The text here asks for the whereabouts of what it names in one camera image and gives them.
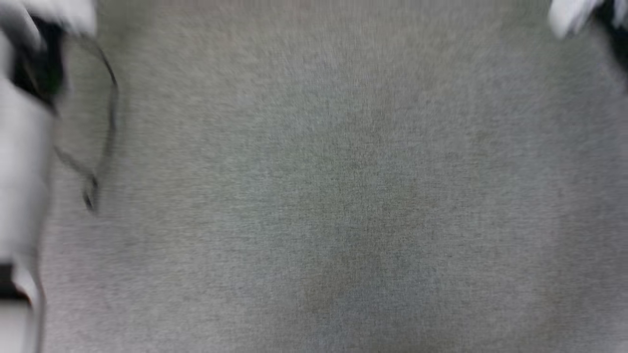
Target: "cable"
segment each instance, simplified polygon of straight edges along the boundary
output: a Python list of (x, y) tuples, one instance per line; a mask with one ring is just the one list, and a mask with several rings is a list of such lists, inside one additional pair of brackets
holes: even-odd
[(85, 178), (85, 185), (83, 187), (83, 201), (85, 202), (85, 206), (88, 210), (90, 210), (91, 212), (96, 212), (100, 195), (99, 181), (102, 178), (103, 174), (107, 171), (107, 167), (109, 166), (109, 160), (111, 158), (111, 155), (113, 154), (114, 141), (116, 139), (118, 124), (118, 100), (120, 90), (116, 80), (116, 75), (114, 74), (114, 71), (111, 68), (111, 64), (105, 56), (102, 48), (92, 38), (84, 37), (83, 39), (92, 45), (95, 53), (92, 51), (91, 48), (87, 48), (86, 46), (83, 46), (83, 48), (91, 54), (97, 56), (102, 61), (102, 63), (106, 66), (109, 76), (111, 78), (111, 90), (109, 92), (108, 108), (109, 127), (107, 128), (107, 135), (105, 137), (105, 143), (102, 147), (102, 152), (100, 154), (100, 160), (93, 170), (85, 167), (74, 157), (72, 157), (72, 155), (62, 151), (59, 147), (55, 146), (55, 153), (63, 164), (67, 165)]

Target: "gray carpet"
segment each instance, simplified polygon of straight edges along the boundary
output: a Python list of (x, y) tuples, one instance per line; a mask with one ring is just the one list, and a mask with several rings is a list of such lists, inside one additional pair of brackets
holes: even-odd
[[(628, 91), (548, 1), (110, 1), (46, 352), (628, 352)], [(61, 146), (108, 78), (71, 51)]]

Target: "white object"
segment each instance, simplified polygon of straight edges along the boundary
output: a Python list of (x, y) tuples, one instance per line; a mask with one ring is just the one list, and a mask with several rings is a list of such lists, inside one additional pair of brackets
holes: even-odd
[(554, 0), (549, 7), (549, 26), (558, 38), (578, 32), (604, 0)]
[(75, 35), (96, 35), (94, 0), (0, 0), (1, 5), (25, 8), (48, 22), (61, 24)]
[[(561, 39), (570, 33), (578, 33), (593, 10), (603, 2), (604, 0), (553, 0), (549, 7), (549, 26)], [(628, 15), (628, 0), (615, 0), (613, 5), (613, 26), (624, 26)]]
[(0, 33), (0, 262), (13, 266), (12, 281), (28, 298), (6, 301), (0, 322), (24, 320), (25, 325), (0, 326), (21, 335), (0, 340), (0, 352), (40, 351), (44, 295), (38, 258), (41, 226), (48, 208), (48, 174), (54, 117), (36, 99), (16, 88), (7, 78), (13, 51)]

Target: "floor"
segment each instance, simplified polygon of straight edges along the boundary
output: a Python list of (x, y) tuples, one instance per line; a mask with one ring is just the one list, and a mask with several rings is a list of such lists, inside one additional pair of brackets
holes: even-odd
[(124, 122), (98, 215), (55, 163), (45, 352), (627, 352), (626, 79), (547, 9), (102, 2)]

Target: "black cable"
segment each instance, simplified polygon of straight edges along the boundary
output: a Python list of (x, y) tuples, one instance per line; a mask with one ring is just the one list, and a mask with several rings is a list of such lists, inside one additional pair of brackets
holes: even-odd
[(111, 155), (113, 154), (113, 146), (114, 141), (116, 139), (116, 131), (117, 131), (117, 123), (118, 123), (118, 100), (119, 100), (119, 87), (116, 80), (116, 75), (114, 74), (113, 69), (111, 68), (111, 64), (109, 63), (105, 53), (102, 48), (98, 45), (98, 43), (91, 38), (85, 38), (95, 49), (95, 53), (85, 46), (88, 52), (97, 56), (102, 63), (106, 66), (107, 71), (109, 72), (109, 76), (111, 78), (111, 90), (109, 92), (109, 127), (107, 128), (107, 135), (105, 137), (105, 143), (102, 147), (102, 152), (100, 155), (100, 160), (96, 167), (92, 170), (85, 167), (83, 164), (78, 162), (72, 155), (62, 151), (60, 148), (55, 147), (55, 153), (59, 157), (59, 160), (69, 166), (71, 169), (75, 170), (78, 174), (82, 175), (85, 178), (85, 185), (83, 187), (83, 201), (85, 202), (85, 206), (91, 212), (97, 211), (98, 200), (100, 195), (99, 181), (102, 178), (103, 174), (107, 171), (107, 167), (109, 166), (109, 160)]

